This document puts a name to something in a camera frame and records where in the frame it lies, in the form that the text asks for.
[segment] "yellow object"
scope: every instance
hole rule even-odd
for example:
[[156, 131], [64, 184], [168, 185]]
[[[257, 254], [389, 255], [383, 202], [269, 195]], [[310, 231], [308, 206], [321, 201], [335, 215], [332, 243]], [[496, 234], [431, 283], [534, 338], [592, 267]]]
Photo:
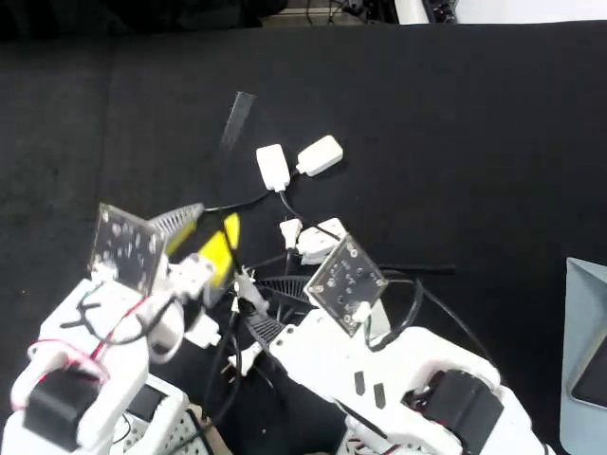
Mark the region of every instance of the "yellow object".
[[[226, 227], [231, 247], [236, 249], [240, 239], [240, 218], [238, 214], [233, 213], [226, 218], [224, 226]], [[215, 276], [212, 279], [212, 285], [214, 287], [219, 286], [231, 269], [231, 254], [223, 231], [218, 230], [215, 232], [211, 239], [198, 250], [198, 254], [211, 261], [215, 266]]]

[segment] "cable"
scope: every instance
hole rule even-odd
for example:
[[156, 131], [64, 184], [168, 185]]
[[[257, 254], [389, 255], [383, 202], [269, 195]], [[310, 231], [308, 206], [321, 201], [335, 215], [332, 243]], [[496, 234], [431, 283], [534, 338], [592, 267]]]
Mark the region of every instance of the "cable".
[[392, 447], [390, 447], [385, 452], [382, 452], [380, 455], [391, 455], [392, 453], [395, 453], [399, 449], [400, 449], [400, 446], [398, 444], [394, 444]]
[[307, 3], [305, 4], [305, 19], [307, 19], [307, 23], [310, 26], [314, 26], [314, 23], [312, 22], [312, 18], [310, 17], [310, 5], [312, 3], [312, 0], [307, 0]]
[[[230, 391], [230, 396], [228, 396], [228, 398], [224, 402], [223, 407], [217, 412], [217, 414], [215, 415], [215, 417], [213, 417], [211, 419], [212, 424], [213, 424], [214, 427], [217, 427], [217, 425], [219, 425], [219, 422], [221, 422], [224, 419], [224, 417], [226, 416], [226, 414], [228, 413], [228, 411], [230, 410], [230, 408], [234, 404], [234, 401], [236, 400], [236, 395], [238, 394], [238, 391], [240, 390], [240, 383], [241, 383], [241, 380], [242, 380], [241, 371], [242, 371], [242, 365], [243, 365], [243, 357], [242, 357], [241, 351], [240, 351], [240, 344], [238, 343], [238, 338], [237, 338], [237, 336], [235, 334], [230, 334], [229, 338], [230, 338], [230, 341], [231, 341], [232, 346], [234, 348], [234, 351], [236, 352], [236, 376], [234, 377], [234, 382], [232, 384], [232, 388], [231, 388], [231, 391]], [[222, 341], [224, 339], [225, 340], [228, 339], [228, 332], [226, 332], [224, 334], [224, 336], [222, 337]], [[203, 419], [206, 419], [207, 417], [208, 416], [206, 415], [206, 412], [203, 409]], [[182, 443], [180, 443], [179, 445], [177, 445], [173, 449], [171, 449], [171, 451], [168, 452], [167, 455], [174, 455], [174, 454], [176, 454], [177, 452], [179, 452], [180, 450], [182, 450], [186, 446], [189, 446], [191, 443], [193, 443], [197, 438], [203, 437], [204, 433], [205, 433], [205, 429], [204, 428], [199, 429], [192, 436], [190, 436], [188, 439], [186, 439], [185, 441], [183, 441]]]
[[476, 337], [476, 335], [470, 330], [470, 328], [466, 325], [466, 323], [461, 320], [450, 308], [447, 304], [441, 301], [438, 297], [436, 297], [432, 292], [428, 289], [424, 289], [425, 296], [438, 305], [445, 313], [449, 315], [451, 319], [453, 319], [457, 325], [466, 333], [468, 338], [476, 345], [476, 347], [481, 351], [481, 353], [485, 356], [485, 358], [489, 361], [489, 363], [493, 366], [497, 365], [491, 355], [489, 354], [487, 348], [481, 343], [480, 339]]
[[457, 272], [455, 264], [378, 264], [381, 271], [406, 274], [424, 275], [454, 275]]
[[281, 253], [278, 256], [273, 256], [269, 259], [265, 259], [259, 263], [255, 263], [255, 264], [251, 264], [251, 265], [247, 265], [245, 267], [246, 270], [257, 270], [258, 268], [262, 268], [262, 267], [266, 267], [268, 265], [272, 265], [272, 264], [276, 264], [279, 261], [282, 261], [283, 259], [286, 258], [286, 253]]
[[[202, 403], [203, 418], [209, 417], [209, 415], [207, 413], [207, 408], [209, 407], [209, 403], [211, 401], [212, 385], [214, 383], [215, 376], [217, 375], [217, 372], [219, 371], [219, 363], [221, 362], [222, 354], [226, 350], [226, 345], [228, 344], [228, 341], [230, 340], [230, 336], [231, 336], [232, 332], [237, 327], [239, 320], [240, 320], [240, 313], [232, 312], [232, 314], [230, 316], [230, 321], [228, 322], [228, 328], [226, 329], [226, 333], [219, 340], [219, 344], [217, 344], [217, 351], [215, 352], [215, 357], [213, 358], [211, 368], [209, 369], [209, 381], [207, 382], [207, 388], [205, 389], [205, 393], [203, 395], [203, 403]], [[238, 363], [239, 355], [241, 356], [240, 352], [239, 351], [236, 352], [236, 363]], [[240, 375], [241, 373], [242, 373], [241, 368], [238, 367], [236, 369], [236, 377], [238, 377], [238, 375]]]
[[369, 350], [372, 353], [381, 351], [386, 346], [388, 346], [390, 343], [392, 343], [395, 339], [397, 339], [398, 336], [400, 334], [402, 334], [405, 329], [411, 327], [413, 325], [415, 319], [417, 318], [417, 315], [419, 314], [419, 310], [421, 309], [421, 305], [424, 301], [424, 286], [422, 286], [420, 280], [416, 280], [415, 282], [413, 282], [411, 280], [406, 280], [406, 279], [396, 279], [396, 280], [390, 281], [390, 283], [397, 283], [397, 282], [401, 282], [401, 283], [405, 283], [405, 284], [414, 284], [414, 286], [415, 286], [414, 301], [411, 305], [411, 308], [409, 309], [409, 313], [407, 314], [407, 317], [405, 318], [405, 320], [403, 320], [402, 323], [398, 327], [396, 327], [395, 329], [388, 332], [388, 334], [386, 336], [384, 336], [377, 344], [371, 344], [371, 342], [373, 341], [372, 339], [370, 339], [371, 317], [367, 318], [367, 320], [365, 321], [365, 324], [364, 324], [364, 339], [365, 339], [367, 348], [369, 348]]
[[124, 419], [124, 422], [126, 423], [126, 425], [128, 426], [128, 429], [126, 430], [126, 433], [124, 433], [123, 436], [121, 436], [117, 441], [114, 441], [112, 443], [112, 446], [117, 444], [117, 443], [121, 443], [122, 441], [124, 441], [126, 439], [126, 437], [131, 434], [131, 429], [133, 429], [133, 427], [131, 427], [131, 422], [129, 422], [129, 419], [126, 418], [126, 416], [123, 414], [122, 418]]
[[302, 220], [302, 223], [306, 224], [306, 225], [310, 225], [313, 226], [314, 228], [316, 228], [317, 230], [319, 230], [320, 232], [322, 232], [323, 234], [328, 235], [329, 237], [337, 240], [338, 242], [341, 241], [341, 238], [337, 235], [335, 235], [333, 232], [330, 232], [322, 227], [320, 227], [319, 225], [317, 225], [316, 223], [310, 223], [309, 221], [307, 221], [305, 218], [303, 218], [295, 209], [293, 209], [291, 207], [291, 205], [288, 203], [288, 201], [286, 200], [286, 195], [284, 191], [279, 191], [278, 194], [281, 196], [281, 201], [283, 201], [283, 205], [285, 206], [285, 208], [291, 212], [291, 214], [295, 217], [295, 218], [299, 218], [300, 220]]
[[333, 11], [333, 13], [331, 13], [331, 14], [329, 15], [329, 19], [327, 20], [327, 21], [328, 21], [328, 22], [327, 22], [327, 24], [335, 24], [335, 23], [333, 22], [333, 18], [335, 17], [335, 15], [336, 15], [338, 12], [340, 12], [340, 11], [342, 11], [342, 10], [343, 10], [343, 7], [345, 6], [345, 4], [346, 4], [346, 0], [343, 0], [343, 2], [341, 2], [341, 5], [340, 5], [340, 6], [339, 6], [339, 7], [338, 7], [338, 8], [337, 8], [335, 11]]
[[[285, 276], [287, 277], [291, 273], [291, 264], [293, 261], [293, 254], [295, 250], [293, 248], [289, 248], [286, 251], [286, 262], [285, 262]], [[281, 315], [283, 314], [283, 297], [279, 297], [278, 300], [278, 310], [276, 311], [276, 320], [281, 321]]]
[[237, 202], [235, 204], [228, 204], [227, 206], [218, 206], [218, 207], [209, 207], [208, 209], [204, 209], [203, 213], [216, 213], [220, 210], [234, 210], [234, 209], [243, 209], [249, 206], [253, 206], [258, 202], [263, 201], [268, 196], [270, 196], [274, 191], [264, 191], [258, 196], [253, 197], [252, 199], [244, 202]]
[[174, 303], [174, 300], [171, 299], [171, 300], [167, 301], [164, 305], [162, 305], [160, 310], [154, 315], [154, 317], [150, 321], [150, 324], [147, 326], [143, 323], [143, 321], [141, 319], [138, 318], [138, 321], [142, 326], [141, 331], [137, 335], [134, 335], [132, 337], [127, 337], [127, 338], [121, 339], [119, 341], [115, 341], [112, 339], [112, 336], [114, 335], [114, 330], [116, 330], [116, 328], [118, 328], [118, 326], [124, 320], [124, 318], [126, 318], [127, 316], [130, 316], [130, 314], [133, 312], [133, 310], [138, 305], [142, 304], [142, 301], [140, 303], [138, 303], [138, 305], [136, 305], [135, 307], [131, 308], [131, 310], [129, 310], [129, 312], [127, 312], [127, 314], [124, 317], [122, 317], [122, 319], [119, 321], [119, 323], [116, 325], [116, 327], [106, 337], [102, 337], [101, 335], [99, 335], [97, 333], [97, 331], [95, 330], [95, 327], [93, 327], [93, 325], [87, 318], [83, 319], [83, 326], [86, 328], [86, 330], [92, 337], [96, 338], [98, 341], [101, 342], [100, 345], [102, 345], [102, 346], [104, 346], [104, 345], [124, 346], [125, 344], [134, 343], [136, 341], [139, 341], [143, 337], [147, 337], [148, 335], [150, 335], [150, 333], [152, 333], [152, 331], [154, 329], [156, 329], [156, 327], [159, 325], [160, 321], [162, 320], [162, 317], [164, 316], [164, 314], [167, 312], [167, 310], [173, 303]]

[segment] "black tablecloth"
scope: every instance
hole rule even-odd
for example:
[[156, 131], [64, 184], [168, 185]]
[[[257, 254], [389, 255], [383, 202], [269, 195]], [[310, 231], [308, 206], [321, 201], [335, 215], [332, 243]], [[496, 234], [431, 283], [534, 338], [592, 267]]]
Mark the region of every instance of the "black tablecloth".
[[[293, 161], [332, 134], [344, 162], [300, 179], [295, 207], [338, 215], [378, 262], [456, 263], [428, 286], [557, 446], [564, 260], [607, 262], [606, 37], [602, 23], [315, 27], [0, 47], [2, 417], [28, 343], [83, 275], [100, 201], [150, 217], [241, 200], [262, 189], [256, 147]], [[237, 90], [257, 114], [212, 159]], [[276, 198], [243, 214], [245, 262], [281, 251], [284, 216]], [[469, 346], [430, 306], [420, 321]], [[175, 366], [190, 395], [206, 368]], [[237, 453], [339, 436], [329, 405], [277, 378], [280, 407], [250, 380], [222, 426]]]

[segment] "circuit board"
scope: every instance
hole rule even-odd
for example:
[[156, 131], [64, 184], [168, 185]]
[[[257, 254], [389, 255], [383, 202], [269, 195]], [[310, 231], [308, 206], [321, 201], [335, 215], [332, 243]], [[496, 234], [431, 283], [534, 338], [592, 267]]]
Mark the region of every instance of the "circuit board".
[[100, 204], [93, 252], [88, 264], [116, 268], [117, 282], [148, 296], [166, 240], [147, 221], [112, 206]]
[[379, 267], [348, 234], [308, 282], [305, 293], [353, 337], [361, 325], [354, 318], [360, 304], [366, 301], [373, 307], [387, 286]]

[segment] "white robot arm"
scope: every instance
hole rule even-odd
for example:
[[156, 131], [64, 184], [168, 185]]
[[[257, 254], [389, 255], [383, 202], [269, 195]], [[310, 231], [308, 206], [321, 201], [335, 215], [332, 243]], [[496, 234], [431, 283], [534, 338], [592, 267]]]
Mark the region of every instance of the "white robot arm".
[[[125, 448], [161, 454], [184, 420], [188, 397], [149, 375], [148, 366], [179, 348], [182, 302], [200, 295], [213, 266], [198, 255], [169, 264], [168, 236], [109, 206], [101, 206], [100, 225], [106, 236], [98, 227], [91, 280], [82, 280], [43, 322], [28, 350], [30, 363], [13, 385], [2, 455], [108, 455]], [[150, 270], [155, 276], [148, 281]], [[204, 314], [200, 320], [202, 338], [216, 343], [217, 324]], [[134, 431], [118, 442], [121, 419]]]
[[[269, 343], [294, 381], [346, 413], [340, 455], [553, 454], [482, 357], [411, 326], [371, 348], [365, 332], [383, 314], [387, 283], [346, 236], [305, 288], [319, 308]], [[419, 305], [436, 299], [421, 283], [415, 289]]]

